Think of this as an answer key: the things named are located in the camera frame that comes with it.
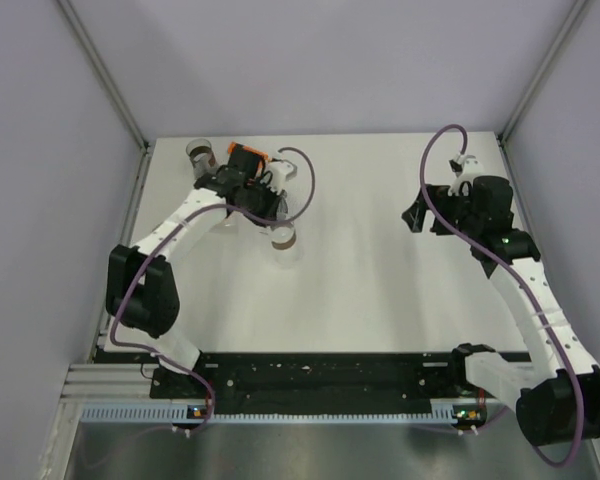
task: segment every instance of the white wall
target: white wall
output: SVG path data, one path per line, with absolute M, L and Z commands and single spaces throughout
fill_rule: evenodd
M 557 296 L 600 361 L 600 0 L 511 143 Z
M 53 2 L 0 1 L 0 479 L 37 471 L 137 160 Z
M 74 0 L 145 135 L 499 130 L 570 0 Z

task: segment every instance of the gray floor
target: gray floor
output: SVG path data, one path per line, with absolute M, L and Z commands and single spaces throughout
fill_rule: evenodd
M 85 457 L 95 462 L 146 427 L 83 424 Z M 558 458 L 566 448 L 547 452 Z M 478 437 L 407 426 L 217 425 L 190 440 L 149 433 L 94 470 L 74 457 L 67 480 L 600 479 L 588 442 L 572 466 L 554 470 L 536 457 L 513 415 Z

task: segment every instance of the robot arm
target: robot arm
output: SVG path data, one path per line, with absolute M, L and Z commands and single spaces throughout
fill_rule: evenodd
M 600 437 L 600 367 L 580 343 L 553 295 L 533 239 L 512 226 L 513 190 L 508 180 L 484 175 L 480 162 L 470 155 L 458 155 L 450 164 L 456 181 L 451 186 L 427 185 L 429 197 L 445 220 L 512 266 L 529 285 L 582 389 L 583 438 Z M 427 209 L 420 192 L 402 215 L 412 232 L 422 231 Z M 437 219 L 431 231 L 436 235 L 452 233 Z M 483 388 L 515 411 L 532 445 L 571 440 L 575 431 L 574 392 L 547 326 L 509 272 L 473 247 L 471 253 L 511 310 L 532 368 L 508 363 L 488 346 L 463 344 L 452 352 L 451 378 L 461 387 Z
M 192 164 L 200 148 L 187 148 Z M 116 246 L 109 256 L 106 308 L 115 315 L 122 299 L 147 256 L 174 231 L 184 228 L 166 245 L 147 268 L 143 280 L 121 318 L 123 327 L 144 332 L 142 343 L 186 368 L 193 368 L 200 350 L 186 335 L 178 322 L 180 300 L 171 265 L 180 261 L 204 234 L 227 216 L 222 208 L 211 209 L 190 222 L 186 219 L 209 205 L 229 204 L 243 208 L 253 215 L 276 221 L 284 205 L 286 182 L 296 175 L 296 167 L 287 160 L 273 159 L 250 147 L 231 144 L 227 165 L 207 164 L 204 174 L 182 204 L 149 235 L 131 247 Z M 262 223 L 252 221 L 259 227 Z M 285 225 L 284 231 L 292 230 Z M 280 235 L 272 230 L 270 235 Z

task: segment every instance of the gray wall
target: gray wall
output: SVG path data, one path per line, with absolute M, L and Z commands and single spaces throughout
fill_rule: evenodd
M 511 142 L 548 273 L 600 361 L 600 0 Z
M 74 0 L 144 133 L 499 130 L 569 0 Z
M 37 471 L 137 160 L 53 3 L 0 1 L 0 479 Z

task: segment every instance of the white table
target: white table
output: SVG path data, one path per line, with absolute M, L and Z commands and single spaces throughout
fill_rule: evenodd
M 462 342 L 526 350 L 514 320 L 469 247 L 455 237 L 413 234 L 401 220 L 418 193 L 418 166 L 432 134 L 210 138 L 224 162 L 237 141 L 275 152 L 304 150 L 317 191 L 297 223 L 302 259 L 273 261 L 267 239 L 240 218 L 237 229 L 206 235 L 174 265 L 178 322 L 206 352 L 450 351 Z M 132 241 L 148 234 L 185 198 L 193 171 L 191 138 L 157 141 Z M 450 184 L 448 160 L 460 146 L 446 134 L 432 151 L 429 183 Z M 471 133 L 468 153 L 489 174 L 506 176 L 493 133 Z M 291 213 L 304 203 L 309 174 L 301 158 L 289 186 Z M 145 335 L 121 327 L 120 340 Z M 118 350 L 107 341 L 106 350 Z

